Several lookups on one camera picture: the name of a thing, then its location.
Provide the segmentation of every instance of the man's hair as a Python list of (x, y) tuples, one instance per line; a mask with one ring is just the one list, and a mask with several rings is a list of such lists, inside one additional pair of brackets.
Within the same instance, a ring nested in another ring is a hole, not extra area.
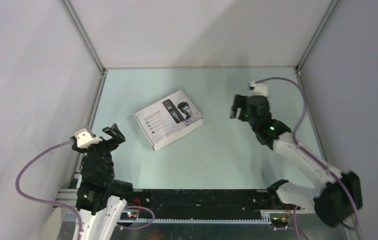
[(187, 102), (185, 102), (185, 101), (179, 103), (177, 107), (180, 110), (183, 109), (184, 107), (189, 107), (190, 108), (189, 104)]

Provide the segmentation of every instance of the light blue tabletop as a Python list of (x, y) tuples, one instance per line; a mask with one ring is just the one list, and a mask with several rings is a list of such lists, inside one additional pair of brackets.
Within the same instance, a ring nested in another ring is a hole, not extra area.
[[(311, 187), (289, 161), (262, 146), (246, 122), (230, 119), (235, 94), (250, 95), (248, 83), (268, 77), (297, 82), (290, 67), (164, 68), (109, 70), (93, 126), (116, 123), (126, 142), (113, 151), (116, 179), (135, 189), (266, 189), (280, 179)], [(297, 88), (267, 83), (273, 117), (290, 128), (303, 108)], [(182, 90), (203, 114), (203, 125), (153, 151), (133, 114)], [(319, 155), (311, 122), (305, 118), (298, 139)]]

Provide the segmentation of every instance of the wall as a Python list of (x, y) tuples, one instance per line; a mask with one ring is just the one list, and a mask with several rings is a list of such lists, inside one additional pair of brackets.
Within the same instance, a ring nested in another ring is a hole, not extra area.
[(330, 162), (361, 178), (365, 239), (378, 239), (378, 2), (341, 1), (301, 70)]
[[(58, 0), (0, 0), (0, 239), (33, 240), (51, 206), (17, 194), (15, 178), (41, 151), (84, 126), (99, 73)], [(53, 200), (75, 154), (59, 149), (22, 178)]]
[(294, 66), (330, 0), (73, 0), (107, 67)]

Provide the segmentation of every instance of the cardboard box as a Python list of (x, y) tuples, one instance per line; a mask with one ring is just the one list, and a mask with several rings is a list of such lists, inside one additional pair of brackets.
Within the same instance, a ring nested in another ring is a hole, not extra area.
[(158, 151), (203, 124), (203, 116), (179, 90), (134, 114)]

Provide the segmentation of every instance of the white box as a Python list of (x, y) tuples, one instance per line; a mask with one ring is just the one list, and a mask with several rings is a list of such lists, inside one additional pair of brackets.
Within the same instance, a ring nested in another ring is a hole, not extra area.
[(203, 116), (179, 90), (134, 114), (158, 151), (203, 124)]

